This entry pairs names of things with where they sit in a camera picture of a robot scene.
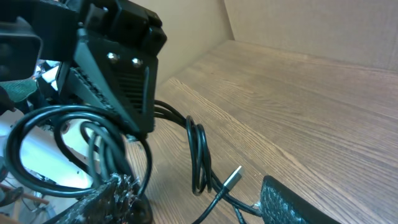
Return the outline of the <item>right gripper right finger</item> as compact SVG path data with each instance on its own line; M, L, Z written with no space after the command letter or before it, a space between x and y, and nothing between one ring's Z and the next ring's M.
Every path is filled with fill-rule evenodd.
M270 175L263 179L260 204L264 223L339 224Z

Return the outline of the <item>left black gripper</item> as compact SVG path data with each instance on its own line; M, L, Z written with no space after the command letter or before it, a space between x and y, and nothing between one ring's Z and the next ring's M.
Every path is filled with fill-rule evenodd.
M1 81L30 78L38 60L61 62L62 99L106 110L136 136L154 130L166 41L160 17L128 0L1 0Z

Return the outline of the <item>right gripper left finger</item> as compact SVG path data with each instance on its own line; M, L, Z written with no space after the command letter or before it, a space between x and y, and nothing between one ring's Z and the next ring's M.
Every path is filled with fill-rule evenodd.
M139 179L113 174L94 192L47 220L45 224L150 224L152 209L145 195L138 196Z

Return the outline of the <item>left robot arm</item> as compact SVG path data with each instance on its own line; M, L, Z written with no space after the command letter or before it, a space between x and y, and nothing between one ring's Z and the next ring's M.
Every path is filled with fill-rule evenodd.
M2 170L43 195L76 198L52 223L151 223L160 17L131 1L2 1L1 81L30 80L38 60L59 63L57 89L33 108L1 91L11 123Z

